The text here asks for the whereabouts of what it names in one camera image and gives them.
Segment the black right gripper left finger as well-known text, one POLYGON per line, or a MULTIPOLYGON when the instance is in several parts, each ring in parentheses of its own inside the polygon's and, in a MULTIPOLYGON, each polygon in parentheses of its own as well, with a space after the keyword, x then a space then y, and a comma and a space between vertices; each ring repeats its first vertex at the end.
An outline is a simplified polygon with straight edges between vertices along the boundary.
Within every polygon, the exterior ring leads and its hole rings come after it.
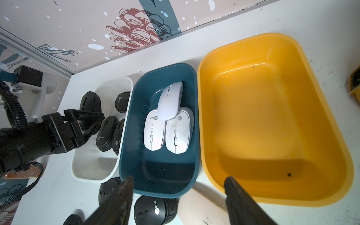
POLYGON ((128 177, 114 189, 112 194, 87 218, 84 225, 127 225, 133 201, 134 180, 128 177))

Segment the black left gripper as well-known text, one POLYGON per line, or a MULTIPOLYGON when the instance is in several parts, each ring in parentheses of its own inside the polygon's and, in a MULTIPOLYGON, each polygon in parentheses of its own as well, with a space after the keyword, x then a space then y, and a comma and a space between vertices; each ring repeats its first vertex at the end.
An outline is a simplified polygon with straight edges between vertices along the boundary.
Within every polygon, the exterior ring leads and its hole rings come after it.
POLYGON ((43 124, 50 132, 50 154, 67 153, 88 142, 98 133, 105 116, 102 112, 68 109, 64 116, 52 113, 42 116, 43 124))

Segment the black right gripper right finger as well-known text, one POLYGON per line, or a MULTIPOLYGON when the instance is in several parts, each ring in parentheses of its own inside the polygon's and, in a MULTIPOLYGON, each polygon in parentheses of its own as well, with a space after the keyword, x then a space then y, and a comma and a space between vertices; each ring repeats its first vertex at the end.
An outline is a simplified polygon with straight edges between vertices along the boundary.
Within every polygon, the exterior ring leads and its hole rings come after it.
POLYGON ((226 207, 231 225, 275 225, 254 199, 233 177, 224 182, 226 207))

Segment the black mouse small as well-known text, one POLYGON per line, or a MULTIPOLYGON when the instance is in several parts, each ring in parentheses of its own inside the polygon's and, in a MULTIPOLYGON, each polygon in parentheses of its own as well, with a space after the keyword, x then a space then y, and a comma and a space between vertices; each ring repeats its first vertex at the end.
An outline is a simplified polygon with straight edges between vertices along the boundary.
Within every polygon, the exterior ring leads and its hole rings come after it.
POLYGON ((113 133, 117 124, 118 119, 115 116, 109 116, 102 122, 96 138, 96 146, 101 152, 112 148, 113 133))

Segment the white mouse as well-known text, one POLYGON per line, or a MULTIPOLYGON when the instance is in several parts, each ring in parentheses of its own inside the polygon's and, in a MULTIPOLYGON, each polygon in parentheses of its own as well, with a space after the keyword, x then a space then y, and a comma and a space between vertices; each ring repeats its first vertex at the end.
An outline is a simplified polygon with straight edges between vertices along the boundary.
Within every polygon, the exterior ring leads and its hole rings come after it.
POLYGON ((157 106, 157 116, 161 121, 173 119, 179 112, 183 82, 178 81, 164 88, 157 106))
POLYGON ((174 154, 187 151, 194 126, 194 114, 187 107, 180 107, 178 114, 166 122, 166 148, 174 154))
POLYGON ((165 144, 166 122, 158 117, 157 109, 150 111, 144 125, 143 142, 150 151, 160 150, 165 144))

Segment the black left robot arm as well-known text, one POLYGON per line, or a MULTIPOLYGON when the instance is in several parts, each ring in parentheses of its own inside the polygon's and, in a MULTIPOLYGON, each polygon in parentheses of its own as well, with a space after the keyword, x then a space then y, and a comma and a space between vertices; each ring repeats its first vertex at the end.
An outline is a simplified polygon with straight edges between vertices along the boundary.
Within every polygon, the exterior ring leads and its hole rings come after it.
POLYGON ((18 100, 1 82, 1 98, 11 128, 1 129, 1 174, 27 170, 34 160, 67 153, 87 143, 104 120, 101 112, 76 109, 47 114, 41 123, 28 122, 18 100))

